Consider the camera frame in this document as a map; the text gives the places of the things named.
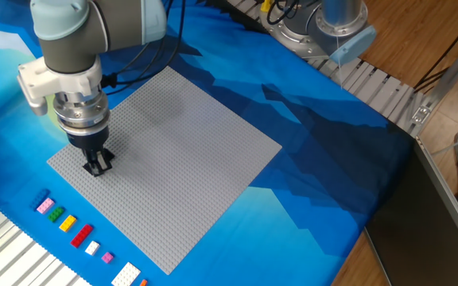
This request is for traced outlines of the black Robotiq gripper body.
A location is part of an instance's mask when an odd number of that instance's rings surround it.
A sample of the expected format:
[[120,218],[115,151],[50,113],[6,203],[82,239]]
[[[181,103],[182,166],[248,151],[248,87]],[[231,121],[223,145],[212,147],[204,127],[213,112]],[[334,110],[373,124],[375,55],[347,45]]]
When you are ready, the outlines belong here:
[[68,133],[67,137],[69,142],[78,149],[83,151],[95,153],[104,150],[104,144],[109,137],[109,127],[105,127],[99,132],[90,135],[73,135]]

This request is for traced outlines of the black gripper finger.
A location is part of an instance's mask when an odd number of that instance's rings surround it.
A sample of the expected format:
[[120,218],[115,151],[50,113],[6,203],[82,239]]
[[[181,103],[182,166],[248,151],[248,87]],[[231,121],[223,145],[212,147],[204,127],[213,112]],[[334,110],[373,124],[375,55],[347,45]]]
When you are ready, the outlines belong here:
[[105,172],[112,168],[111,161],[115,155],[108,149],[99,150],[96,153],[96,165],[99,172]]
[[100,175],[100,172],[97,169],[96,165],[96,151],[95,150],[84,150],[83,154],[86,158],[87,163],[83,166],[83,168],[88,171],[94,177]]

